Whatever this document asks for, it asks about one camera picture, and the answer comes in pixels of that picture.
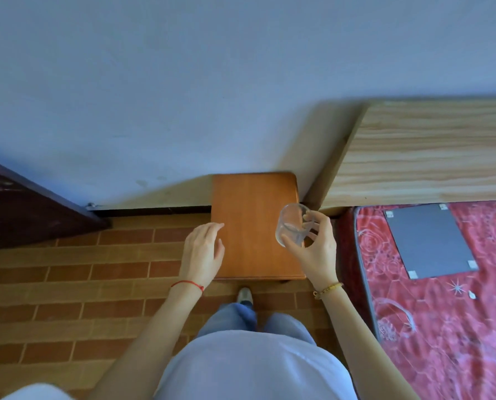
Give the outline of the white shirt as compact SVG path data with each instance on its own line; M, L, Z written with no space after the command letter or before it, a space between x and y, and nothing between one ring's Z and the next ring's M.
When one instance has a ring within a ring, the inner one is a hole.
M331 353L278 334L221 331L196 338L168 364L154 400L358 400Z

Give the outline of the person's left hand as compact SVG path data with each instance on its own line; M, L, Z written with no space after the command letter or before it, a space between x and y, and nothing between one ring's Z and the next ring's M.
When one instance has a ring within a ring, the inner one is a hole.
M216 240L223 223L209 222L193 229L184 243L178 279L204 292L222 264L216 264Z

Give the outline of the red patterned mattress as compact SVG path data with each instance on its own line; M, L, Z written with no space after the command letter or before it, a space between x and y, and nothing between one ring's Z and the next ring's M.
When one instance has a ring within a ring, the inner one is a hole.
M363 206L336 222L341 280L420 398L496 400L496 201L446 204L478 271L410 279L385 210L417 205Z

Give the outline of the light wooden headboard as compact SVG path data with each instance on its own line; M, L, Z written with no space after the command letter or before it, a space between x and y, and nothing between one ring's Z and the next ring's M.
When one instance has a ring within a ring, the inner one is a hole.
M496 201L496 98L373 101L303 198L356 206Z

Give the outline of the dark brown door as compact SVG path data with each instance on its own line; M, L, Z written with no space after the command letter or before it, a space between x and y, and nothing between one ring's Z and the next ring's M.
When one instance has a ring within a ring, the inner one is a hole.
M0 165L0 249L109 228L108 219Z

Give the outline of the person's left forearm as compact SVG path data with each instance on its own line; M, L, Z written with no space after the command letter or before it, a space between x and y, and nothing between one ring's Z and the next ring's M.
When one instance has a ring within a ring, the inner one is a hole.
M152 400L182 328L203 292L178 281L140 335L92 389L86 400Z

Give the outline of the clear glass cup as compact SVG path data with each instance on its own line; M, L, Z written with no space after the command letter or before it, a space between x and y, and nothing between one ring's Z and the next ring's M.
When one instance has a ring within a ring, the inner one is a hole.
M304 240L313 228L314 218L305 205L291 203L286 205L279 214L275 237L279 245L284 247L283 236L296 245L303 247Z

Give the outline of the person's right hand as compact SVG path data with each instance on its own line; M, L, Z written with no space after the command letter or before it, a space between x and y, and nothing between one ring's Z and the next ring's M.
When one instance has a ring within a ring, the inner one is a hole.
M342 286L336 272L337 242L330 218L318 211L310 212L316 231L315 234L308 234L312 240L308 247L311 251L311 262L300 263L300 266L315 290L314 296L321 300L323 296Z

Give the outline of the grey flat sheet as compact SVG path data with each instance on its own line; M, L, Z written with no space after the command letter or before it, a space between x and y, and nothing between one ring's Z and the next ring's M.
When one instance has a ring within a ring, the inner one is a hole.
M479 270L447 204L386 209L385 218L410 279Z

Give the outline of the person's right forearm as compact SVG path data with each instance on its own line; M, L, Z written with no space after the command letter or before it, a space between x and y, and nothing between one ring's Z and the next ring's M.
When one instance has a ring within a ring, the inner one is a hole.
M321 301L361 400L420 400L391 362L341 286Z

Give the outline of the blue jeans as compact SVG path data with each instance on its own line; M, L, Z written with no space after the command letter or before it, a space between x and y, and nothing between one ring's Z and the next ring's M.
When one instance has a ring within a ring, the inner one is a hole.
M265 322L262 330L259 330L257 313L253 306L245 301L222 305L207 320L196 337L200 338L221 331L237 330L288 336L305 343L317 345L304 324L288 314L273 313Z

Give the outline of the orange wooden stool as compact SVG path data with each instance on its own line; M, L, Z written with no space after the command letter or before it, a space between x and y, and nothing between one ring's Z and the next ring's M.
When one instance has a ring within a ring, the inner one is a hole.
M290 172L213 175L211 221L224 224L218 238L225 246L216 280L305 279L275 237L282 208L298 202L297 178Z

